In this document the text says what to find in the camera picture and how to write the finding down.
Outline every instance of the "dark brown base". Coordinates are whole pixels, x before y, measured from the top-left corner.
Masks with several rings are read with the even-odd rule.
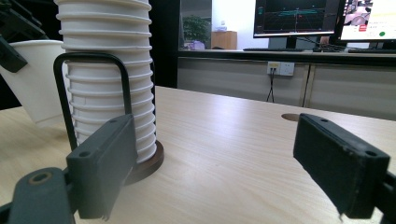
[[[131,174],[125,181],[125,185],[133,184],[148,177],[158,170],[158,168],[163,164],[163,145],[159,141],[155,142],[155,144],[157,145],[155,154],[148,161],[140,163],[134,167]]]

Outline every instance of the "computer monitor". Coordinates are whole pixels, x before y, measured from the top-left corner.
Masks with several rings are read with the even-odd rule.
[[[334,35],[340,0],[256,0],[253,38]]]
[[[342,0],[338,41],[396,42],[396,7],[392,0]]]

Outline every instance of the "potted plant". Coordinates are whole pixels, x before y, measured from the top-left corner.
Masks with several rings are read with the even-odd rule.
[[[202,43],[205,43],[207,40],[209,40],[208,25],[209,22],[200,17],[194,15],[184,17],[184,38],[189,42],[198,40]]]

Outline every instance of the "table surface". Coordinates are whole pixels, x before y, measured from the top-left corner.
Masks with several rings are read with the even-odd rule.
[[[320,187],[292,157],[297,122],[329,119],[391,157],[396,122],[193,91],[156,87],[157,139],[165,159],[153,175],[125,187],[107,223],[342,223]],[[23,108],[0,111],[0,204],[17,181],[66,166],[63,124],[38,129]],[[379,223],[372,219],[344,223]],[[77,223],[105,223],[79,220]]]

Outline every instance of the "light wood tabletop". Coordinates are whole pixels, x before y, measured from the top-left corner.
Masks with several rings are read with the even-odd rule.
[[[377,210],[372,219],[341,221],[293,158],[297,122],[282,115],[333,121],[388,153],[394,174],[395,121],[162,87],[156,107],[163,165],[122,189],[107,223],[379,223]],[[0,204],[24,175],[65,168],[68,153],[63,124],[39,129],[21,107],[0,111]]]

